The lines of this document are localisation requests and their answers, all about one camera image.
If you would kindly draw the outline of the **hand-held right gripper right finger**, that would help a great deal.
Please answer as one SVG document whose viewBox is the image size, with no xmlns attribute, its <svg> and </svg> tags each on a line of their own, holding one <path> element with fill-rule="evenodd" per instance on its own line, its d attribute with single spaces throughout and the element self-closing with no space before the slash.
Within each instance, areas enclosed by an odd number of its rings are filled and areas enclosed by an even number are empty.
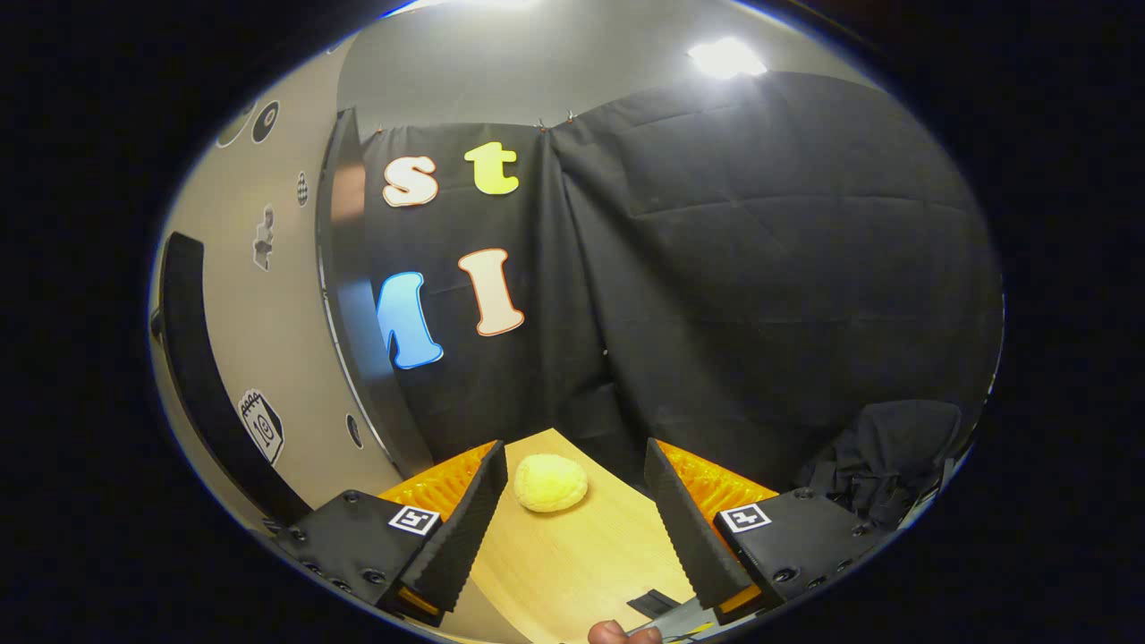
<svg viewBox="0 0 1145 644">
<path fill-rule="evenodd" d="M 763 613 L 862 567 L 892 537 L 806 487 L 777 494 L 652 437 L 643 477 L 700 607 Z"/>
</svg>

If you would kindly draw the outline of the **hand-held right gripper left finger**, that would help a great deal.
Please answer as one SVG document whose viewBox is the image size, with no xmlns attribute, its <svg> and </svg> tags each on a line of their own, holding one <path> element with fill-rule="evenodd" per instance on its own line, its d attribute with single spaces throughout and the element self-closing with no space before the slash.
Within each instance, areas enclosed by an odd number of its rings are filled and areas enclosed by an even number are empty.
<svg viewBox="0 0 1145 644">
<path fill-rule="evenodd" d="M 505 443 L 477 445 L 381 495 L 346 489 L 273 543 L 345 595 L 437 627 L 455 611 L 507 480 Z"/>
</svg>

